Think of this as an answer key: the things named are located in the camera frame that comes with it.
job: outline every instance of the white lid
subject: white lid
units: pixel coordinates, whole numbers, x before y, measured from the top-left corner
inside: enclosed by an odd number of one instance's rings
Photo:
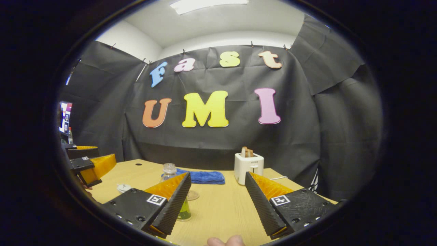
[[[121,184],[121,185],[117,186],[117,189],[120,192],[125,192],[125,191],[132,189],[132,187],[130,185],[127,185],[127,184]]]

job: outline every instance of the pink letter i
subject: pink letter i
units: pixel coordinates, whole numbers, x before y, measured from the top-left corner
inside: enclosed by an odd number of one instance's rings
[[[276,91],[272,88],[259,88],[255,90],[261,104],[261,117],[258,119],[260,124],[278,124],[281,118],[276,114],[274,107],[273,94]]]

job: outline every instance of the yellow letter m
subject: yellow letter m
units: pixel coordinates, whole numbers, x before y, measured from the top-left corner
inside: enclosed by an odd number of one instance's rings
[[[195,127],[194,115],[196,115],[199,125],[204,126],[211,113],[211,118],[208,121],[210,127],[227,127],[229,125],[225,116],[225,98],[227,96],[228,92],[226,91],[215,91],[211,93],[208,101],[204,104],[198,93],[186,94],[184,99],[187,101],[187,113],[182,126]]]

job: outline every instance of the black cloth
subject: black cloth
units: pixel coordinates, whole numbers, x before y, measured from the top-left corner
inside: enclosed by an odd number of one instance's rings
[[[225,51],[236,51],[240,64],[221,67],[220,54]],[[277,54],[283,67],[267,67],[258,56],[263,51]],[[196,59],[194,69],[174,72],[186,58]],[[168,63],[163,80],[152,88],[150,72],[163,62]],[[375,82],[353,47],[309,16],[291,50],[220,46],[144,66],[102,43],[88,47],[61,94],[61,100],[73,102],[70,125],[75,143],[98,146],[102,155],[115,153],[118,162],[140,158],[210,170],[233,170],[234,154],[247,146],[264,157],[265,168],[304,187],[310,186],[318,169],[318,193],[335,200],[351,198],[375,171],[382,134]],[[257,88],[276,91],[280,123],[258,123]],[[228,92],[229,125],[184,128],[184,96],[195,92],[206,103],[219,90]],[[145,127],[144,103],[163,98],[172,100],[165,121],[156,128]],[[157,103],[152,119],[159,109]]]

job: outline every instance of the green liquid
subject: green liquid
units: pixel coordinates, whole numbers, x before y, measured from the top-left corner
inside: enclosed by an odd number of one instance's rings
[[[191,218],[190,207],[188,206],[188,200],[185,198],[184,204],[182,204],[182,208],[180,209],[179,215],[177,216],[177,220],[187,221],[190,218]]]

